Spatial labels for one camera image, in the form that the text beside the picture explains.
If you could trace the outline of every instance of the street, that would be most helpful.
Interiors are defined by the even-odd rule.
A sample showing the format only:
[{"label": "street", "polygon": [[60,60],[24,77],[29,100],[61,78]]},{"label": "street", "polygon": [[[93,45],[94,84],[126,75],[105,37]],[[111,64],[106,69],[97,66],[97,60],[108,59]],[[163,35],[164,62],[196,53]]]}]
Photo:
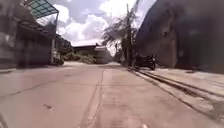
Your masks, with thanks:
[{"label": "street", "polygon": [[0,83],[0,128],[224,127],[116,63],[16,70]]}]

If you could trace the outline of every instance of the distant building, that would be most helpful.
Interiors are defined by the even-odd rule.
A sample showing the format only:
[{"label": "distant building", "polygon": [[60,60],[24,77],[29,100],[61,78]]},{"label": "distant building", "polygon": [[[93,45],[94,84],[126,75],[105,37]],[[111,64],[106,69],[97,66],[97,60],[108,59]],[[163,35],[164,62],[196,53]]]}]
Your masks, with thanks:
[{"label": "distant building", "polygon": [[75,53],[89,54],[96,59],[96,63],[103,64],[112,61],[112,56],[105,46],[95,45],[73,47]]}]

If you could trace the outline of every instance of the cloud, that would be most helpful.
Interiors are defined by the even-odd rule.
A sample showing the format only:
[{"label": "cloud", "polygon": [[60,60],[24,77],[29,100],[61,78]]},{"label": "cloud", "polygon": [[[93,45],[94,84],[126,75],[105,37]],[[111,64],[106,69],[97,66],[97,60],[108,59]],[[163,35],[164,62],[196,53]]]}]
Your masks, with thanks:
[{"label": "cloud", "polygon": [[62,5],[57,5],[57,4],[54,4],[54,7],[59,10],[58,20],[66,23],[69,19],[68,8]]},{"label": "cloud", "polygon": [[[73,45],[100,39],[103,30],[113,19],[122,17],[136,0],[49,0],[59,11],[57,33]],[[141,0],[135,21],[140,26],[148,9],[156,0]]]},{"label": "cloud", "polygon": [[72,22],[66,27],[58,28],[58,33],[62,34],[75,44],[81,40],[99,39],[102,31],[108,26],[106,20],[95,15],[88,15],[85,23],[78,23],[72,19]]},{"label": "cloud", "polygon": [[81,40],[81,41],[72,42],[72,46],[73,47],[90,46],[90,45],[96,45],[98,42],[100,42],[99,39]]},{"label": "cloud", "polygon": [[99,9],[107,16],[117,18],[127,14],[127,4],[131,8],[135,2],[136,0],[107,0],[100,5]]}]

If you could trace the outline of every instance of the building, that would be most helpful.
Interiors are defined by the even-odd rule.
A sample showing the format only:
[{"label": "building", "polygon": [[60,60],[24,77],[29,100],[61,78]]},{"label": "building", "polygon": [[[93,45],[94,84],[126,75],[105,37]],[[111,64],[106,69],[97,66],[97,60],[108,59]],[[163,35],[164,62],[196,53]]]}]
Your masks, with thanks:
[{"label": "building", "polygon": [[0,5],[0,68],[50,64],[57,18],[46,26],[36,20],[58,16],[59,11],[46,0],[8,0]]},{"label": "building", "polygon": [[106,64],[113,60],[106,46],[95,45],[76,46],[73,47],[75,53],[92,55],[96,59],[97,64]]},{"label": "building", "polygon": [[155,54],[166,67],[224,73],[223,5],[222,0],[157,0],[136,36],[137,51]]}]

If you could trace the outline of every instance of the utility pole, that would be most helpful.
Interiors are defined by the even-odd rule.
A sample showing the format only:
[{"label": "utility pole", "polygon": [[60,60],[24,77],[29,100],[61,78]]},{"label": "utility pole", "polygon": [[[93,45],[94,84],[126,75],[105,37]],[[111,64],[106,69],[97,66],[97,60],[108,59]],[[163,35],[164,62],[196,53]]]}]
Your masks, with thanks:
[{"label": "utility pole", "polygon": [[130,12],[129,6],[127,4],[127,61],[128,66],[131,66],[132,63],[132,43],[131,43],[131,23],[130,23]]}]

